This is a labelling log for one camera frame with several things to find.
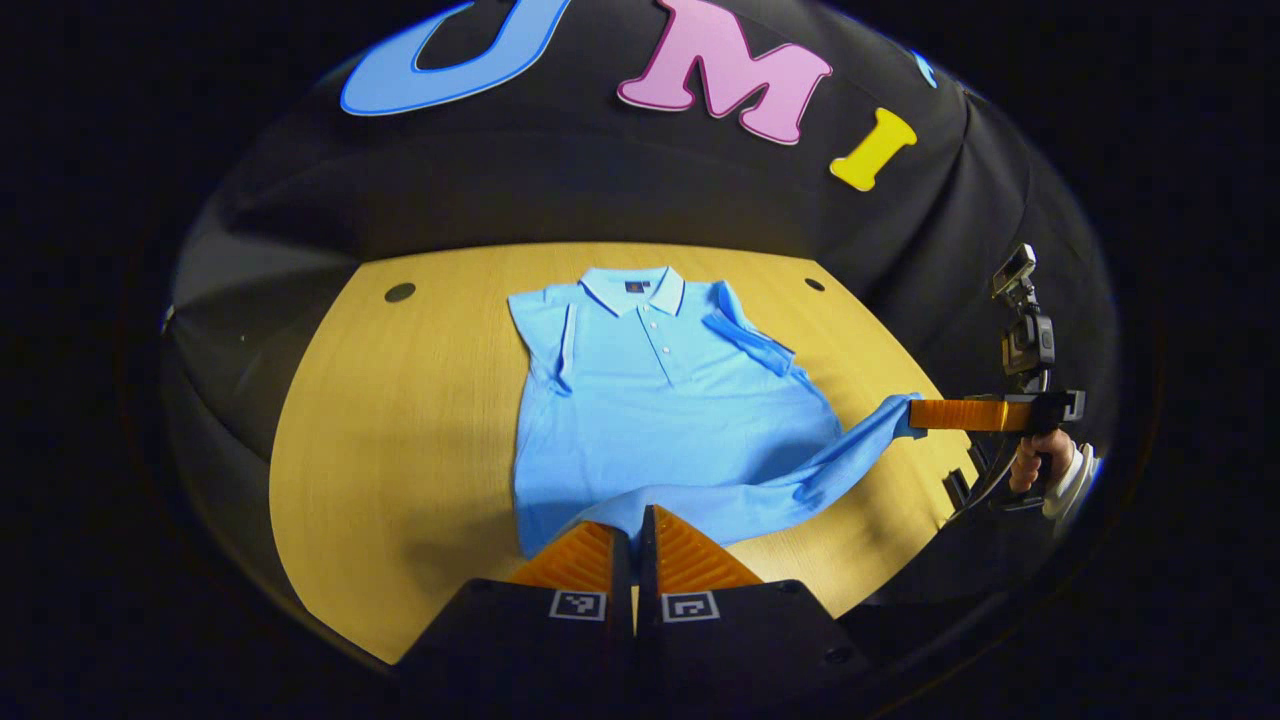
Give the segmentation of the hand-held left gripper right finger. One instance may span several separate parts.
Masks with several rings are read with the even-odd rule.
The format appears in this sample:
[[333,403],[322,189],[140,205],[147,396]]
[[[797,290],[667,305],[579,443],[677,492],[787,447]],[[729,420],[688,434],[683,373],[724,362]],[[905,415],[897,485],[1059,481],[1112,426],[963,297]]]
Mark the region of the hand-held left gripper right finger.
[[637,656],[658,691],[818,691],[870,667],[804,583],[760,579],[658,505],[640,534]]

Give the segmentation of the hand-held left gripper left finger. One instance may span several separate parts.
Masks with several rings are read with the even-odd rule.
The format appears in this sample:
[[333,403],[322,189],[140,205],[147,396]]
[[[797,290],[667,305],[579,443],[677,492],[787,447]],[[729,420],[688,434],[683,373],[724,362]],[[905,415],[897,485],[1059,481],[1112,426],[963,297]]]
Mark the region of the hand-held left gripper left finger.
[[584,521],[504,580],[466,580],[396,664],[416,691],[618,691],[631,664],[630,542]]

